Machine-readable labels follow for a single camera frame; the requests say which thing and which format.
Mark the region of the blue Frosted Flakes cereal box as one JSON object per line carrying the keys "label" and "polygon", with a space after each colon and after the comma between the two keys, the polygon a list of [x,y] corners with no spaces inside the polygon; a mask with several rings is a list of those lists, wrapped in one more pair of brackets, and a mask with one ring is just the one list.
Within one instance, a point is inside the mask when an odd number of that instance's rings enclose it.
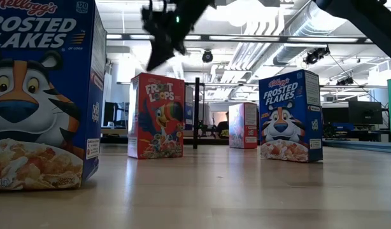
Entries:
{"label": "blue Frosted Flakes cereal box", "polygon": [[261,158],[323,160],[317,74],[301,69],[259,80],[259,115]]}
{"label": "blue Frosted Flakes cereal box", "polygon": [[0,0],[0,191],[98,170],[106,35],[95,0]]}

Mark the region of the black track light cluster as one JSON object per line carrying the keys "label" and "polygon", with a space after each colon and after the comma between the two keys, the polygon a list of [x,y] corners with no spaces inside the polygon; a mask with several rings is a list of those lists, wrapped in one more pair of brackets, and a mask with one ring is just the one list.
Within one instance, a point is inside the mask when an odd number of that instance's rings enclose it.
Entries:
{"label": "black track light cluster", "polygon": [[337,81],[336,85],[343,86],[343,85],[352,85],[354,84],[354,80],[351,76],[347,76],[344,78],[341,78]]}
{"label": "black track light cluster", "polygon": [[303,58],[303,62],[307,65],[313,65],[330,53],[331,52],[328,46],[325,48],[315,48],[314,50],[307,53],[306,57]]}

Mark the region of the person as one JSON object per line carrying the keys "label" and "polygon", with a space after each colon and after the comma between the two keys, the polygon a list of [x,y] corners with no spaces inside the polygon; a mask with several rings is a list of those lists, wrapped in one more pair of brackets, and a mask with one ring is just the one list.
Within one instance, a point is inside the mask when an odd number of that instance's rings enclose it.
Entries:
{"label": "person", "polygon": [[228,139],[229,138],[229,112],[225,113],[226,120],[221,121],[215,131],[215,137],[217,139]]}

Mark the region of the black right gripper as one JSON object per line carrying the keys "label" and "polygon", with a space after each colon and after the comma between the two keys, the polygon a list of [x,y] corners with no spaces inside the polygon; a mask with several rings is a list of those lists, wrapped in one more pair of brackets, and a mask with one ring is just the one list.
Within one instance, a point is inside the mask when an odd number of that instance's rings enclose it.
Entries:
{"label": "black right gripper", "polygon": [[145,31],[151,35],[167,33],[167,35],[156,36],[150,41],[152,51],[147,63],[147,71],[153,71],[173,57],[173,49],[185,54],[186,49],[183,44],[185,37],[194,30],[196,22],[206,8],[215,7],[215,0],[169,0],[169,2],[174,3],[176,8],[169,12],[168,23],[167,1],[162,2],[161,11],[153,9],[153,1],[141,9]]}

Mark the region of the silver ventilation duct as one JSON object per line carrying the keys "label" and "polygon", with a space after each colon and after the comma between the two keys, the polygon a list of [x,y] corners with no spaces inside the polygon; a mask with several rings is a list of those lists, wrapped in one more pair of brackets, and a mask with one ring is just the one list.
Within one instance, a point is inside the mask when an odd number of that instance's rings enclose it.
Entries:
{"label": "silver ventilation duct", "polygon": [[[315,3],[305,6],[283,31],[284,36],[328,36],[346,22],[321,10]],[[305,51],[300,44],[284,44],[273,58],[275,65],[285,66]]]}

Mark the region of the red Froot Loops cereal box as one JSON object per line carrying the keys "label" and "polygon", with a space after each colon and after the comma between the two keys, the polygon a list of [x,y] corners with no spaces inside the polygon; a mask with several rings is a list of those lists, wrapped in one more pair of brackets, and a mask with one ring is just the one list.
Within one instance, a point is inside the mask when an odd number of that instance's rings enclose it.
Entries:
{"label": "red Froot Loops cereal box", "polygon": [[137,159],[183,156],[185,82],[140,73],[131,79],[127,154]]}
{"label": "red Froot Loops cereal box", "polygon": [[229,147],[257,148],[257,105],[250,102],[229,106]]}

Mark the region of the black computer monitor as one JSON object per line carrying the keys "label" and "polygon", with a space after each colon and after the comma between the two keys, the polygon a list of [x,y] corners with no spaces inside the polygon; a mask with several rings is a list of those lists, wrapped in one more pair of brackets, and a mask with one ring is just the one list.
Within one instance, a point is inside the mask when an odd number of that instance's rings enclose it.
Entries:
{"label": "black computer monitor", "polygon": [[350,101],[348,103],[349,121],[353,124],[383,123],[382,106],[380,102]]}
{"label": "black computer monitor", "polygon": [[105,102],[104,103],[104,114],[103,114],[103,126],[108,126],[109,122],[116,122],[116,111],[118,105],[114,102]]}
{"label": "black computer monitor", "polygon": [[323,123],[348,123],[349,109],[348,108],[323,108],[322,117],[323,117]]}

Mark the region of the black shelf divider bar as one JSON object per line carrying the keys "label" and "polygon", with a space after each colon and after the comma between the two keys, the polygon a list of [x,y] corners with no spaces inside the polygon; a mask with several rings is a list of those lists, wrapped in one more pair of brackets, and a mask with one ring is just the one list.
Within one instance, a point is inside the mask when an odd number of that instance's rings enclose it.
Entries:
{"label": "black shelf divider bar", "polygon": [[193,124],[193,148],[198,148],[198,128],[199,128],[199,91],[200,78],[195,79],[195,95],[194,95],[194,124]]}

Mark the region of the blue mat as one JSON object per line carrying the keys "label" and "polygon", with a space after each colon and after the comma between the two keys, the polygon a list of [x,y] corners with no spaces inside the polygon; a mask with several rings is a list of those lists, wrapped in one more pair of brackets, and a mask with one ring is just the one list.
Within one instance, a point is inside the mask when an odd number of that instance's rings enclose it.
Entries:
{"label": "blue mat", "polygon": [[347,148],[391,153],[391,144],[384,142],[323,140],[322,143],[324,146],[333,148]]}

